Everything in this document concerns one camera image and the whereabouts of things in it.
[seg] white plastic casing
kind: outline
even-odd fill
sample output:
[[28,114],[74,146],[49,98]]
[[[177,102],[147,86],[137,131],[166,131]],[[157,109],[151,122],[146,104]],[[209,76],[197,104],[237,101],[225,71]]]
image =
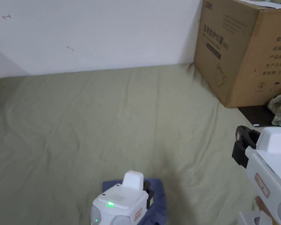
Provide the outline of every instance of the white plastic casing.
[[91,210],[91,225],[137,225],[147,211],[148,198],[143,190],[143,174],[129,171],[122,185],[113,186],[93,201],[93,207],[100,211],[100,221],[92,223],[94,216],[99,216],[92,215]]
[[[246,174],[275,220],[281,224],[281,127],[267,127],[257,141],[256,149],[245,150],[248,157]],[[243,225],[254,220],[250,216],[260,212],[240,213],[239,223]],[[263,216],[260,225],[271,224]]]

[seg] white robot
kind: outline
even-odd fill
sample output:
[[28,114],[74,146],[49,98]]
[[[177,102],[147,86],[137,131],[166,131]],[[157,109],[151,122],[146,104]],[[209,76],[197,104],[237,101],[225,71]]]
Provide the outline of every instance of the white robot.
[[[281,225],[281,127],[266,127],[262,133],[239,126],[232,157],[246,175],[276,222]],[[263,211],[240,212],[240,225],[272,225]]]
[[143,174],[129,171],[123,184],[116,184],[92,203],[91,225],[137,225],[153,204],[154,192]]

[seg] red label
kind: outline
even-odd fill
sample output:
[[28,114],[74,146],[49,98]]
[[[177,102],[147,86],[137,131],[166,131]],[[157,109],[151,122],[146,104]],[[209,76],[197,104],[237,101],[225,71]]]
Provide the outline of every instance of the red label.
[[143,208],[141,208],[141,209],[136,213],[136,215],[134,216],[134,222],[141,216],[142,211],[143,211]]
[[260,177],[259,174],[256,173],[255,175],[255,180],[257,182],[257,184],[259,185],[260,189],[262,190],[262,192],[264,193],[264,195],[266,197],[268,197],[270,195],[270,191],[267,188],[267,186],[265,185],[265,183],[263,182],[262,178]]

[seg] blue cloth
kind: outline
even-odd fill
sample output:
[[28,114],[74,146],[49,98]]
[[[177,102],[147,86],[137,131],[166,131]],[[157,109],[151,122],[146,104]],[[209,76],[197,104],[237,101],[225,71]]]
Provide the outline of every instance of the blue cloth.
[[[167,221],[167,203],[163,183],[160,179],[147,179],[151,182],[150,189],[154,191],[154,203],[145,213],[138,225],[165,225]],[[102,192],[116,184],[122,184],[123,180],[105,181],[102,183]]]

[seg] white wall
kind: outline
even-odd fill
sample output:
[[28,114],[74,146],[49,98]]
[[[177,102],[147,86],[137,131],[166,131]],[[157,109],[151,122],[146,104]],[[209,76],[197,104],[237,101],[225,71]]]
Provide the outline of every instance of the white wall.
[[0,0],[0,78],[192,62],[201,4]]

